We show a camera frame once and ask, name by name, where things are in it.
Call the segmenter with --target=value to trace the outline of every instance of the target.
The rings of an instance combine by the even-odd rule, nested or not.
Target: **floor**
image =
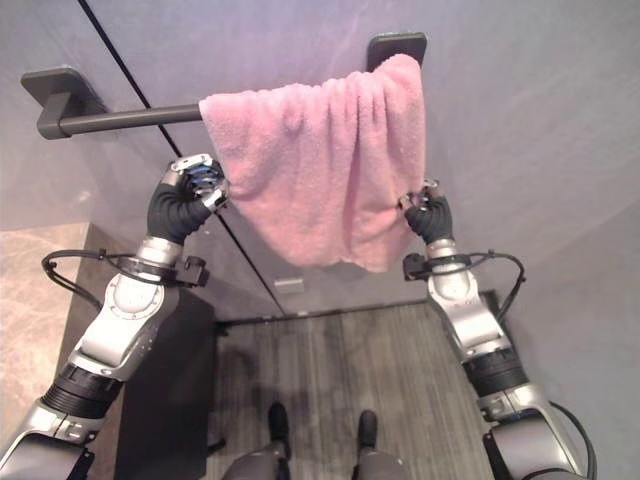
[[[493,478],[474,394],[424,304],[236,326],[219,348],[212,425],[227,446],[209,459],[208,480],[266,443],[274,400],[289,411],[294,479],[350,478],[365,408],[379,416],[378,448],[412,478]]]

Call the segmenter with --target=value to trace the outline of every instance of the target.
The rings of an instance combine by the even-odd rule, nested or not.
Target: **towel bar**
[[[422,65],[426,48],[424,33],[377,35],[367,49],[367,70],[373,71],[396,53],[411,55]],[[38,132],[48,140],[78,133],[202,120],[197,103],[109,113],[91,86],[73,68],[25,73],[20,83],[42,106],[36,125]]]

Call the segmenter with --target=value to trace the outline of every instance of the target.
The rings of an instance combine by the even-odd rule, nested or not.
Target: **silver robot arm segment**
[[[147,236],[134,258],[122,259],[104,307],[0,452],[0,479],[84,478],[93,460],[84,446],[96,438],[123,383],[153,348],[178,303],[177,287],[206,281],[203,261],[178,260],[185,238],[224,204],[226,190],[209,155],[169,166],[149,204]]]
[[[480,298],[469,257],[456,248],[450,207],[438,182],[425,181],[419,194],[401,198],[400,205],[412,230],[425,241],[428,259],[407,256],[405,278],[427,281],[429,298],[478,394],[478,407],[487,422],[497,423],[483,438],[495,478],[582,478],[585,472],[571,437],[542,390],[527,378],[510,339]],[[572,476],[559,477],[558,472]]]

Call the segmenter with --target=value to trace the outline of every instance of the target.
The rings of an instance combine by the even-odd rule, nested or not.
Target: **wire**
[[[478,260],[476,262],[471,262],[469,265],[465,265],[464,267],[456,268],[455,270],[446,270],[446,271],[441,271],[441,272],[434,272],[432,270],[431,272],[429,272],[429,276],[440,277],[440,276],[444,276],[444,275],[451,275],[452,273],[466,272],[467,270],[471,270],[473,268],[476,268],[478,265],[482,265],[484,262],[486,262],[490,258],[488,253],[469,253],[469,254],[467,254],[467,256],[468,257],[481,257],[481,258],[480,258],[480,260]]]
[[[587,447],[587,480],[597,480],[598,459],[596,458],[596,451],[593,448],[593,443],[591,443],[591,439],[589,438],[589,435],[587,434],[585,428],[582,426],[582,423],[580,423],[578,417],[576,417],[568,408],[563,407],[562,405],[555,402],[549,402],[549,404],[553,408],[556,408],[564,413],[564,415],[571,421],[571,423],[573,423],[573,425],[576,427],[576,430],[578,430],[578,432],[582,436],[584,444]]]
[[[507,298],[504,299],[504,302],[502,302],[502,305],[500,306],[500,309],[496,314],[496,320],[500,325],[503,325],[505,323],[505,315],[511,308],[511,305],[513,305],[513,301],[518,296],[520,287],[526,281],[526,278],[524,276],[524,265],[518,257],[509,253],[496,253],[493,250],[489,250],[488,255],[490,256],[490,258],[502,258],[505,260],[509,260],[518,267],[518,276],[516,277],[516,281],[514,282],[513,287],[511,287],[511,290],[507,294]]]
[[[44,257],[40,262],[40,264],[42,265],[42,269],[44,270],[44,273],[47,275],[47,277],[49,277],[49,279],[52,282],[56,283],[57,285],[60,285],[62,288],[65,288],[72,293],[77,294],[78,296],[80,296],[81,298],[89,302],[99,312],[100,310],[102,310],[102,302],[100,302],[100,300],[98,300],[86,288],[81,287],[76,282],[73,282],[72,280],[68,279],[64,275],[61,275],[58,272],[56,272],[56,267],[58,266],[58,264],[53,260],[56,258],[80,257],[80,258],[90,258],[92,260],[106,260],[110,265],[114,266],[112,259],[119,258],[119,257],[130,257],[130,256],[132,256],[132,254],[130,253],[126,253],[126,254],[118,253],[118,254],[107,255],[107,252],[104,249],[100,249],[97,251],[57,250],[55,252],[51,252],[46,257]]]

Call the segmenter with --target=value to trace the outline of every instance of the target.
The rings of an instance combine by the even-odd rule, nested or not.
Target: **towel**
[[[320,86],[200,101],[230,199],[285,260],[382,272],[405,252],[398,198],[425,174],[421,77],[398,54]]]

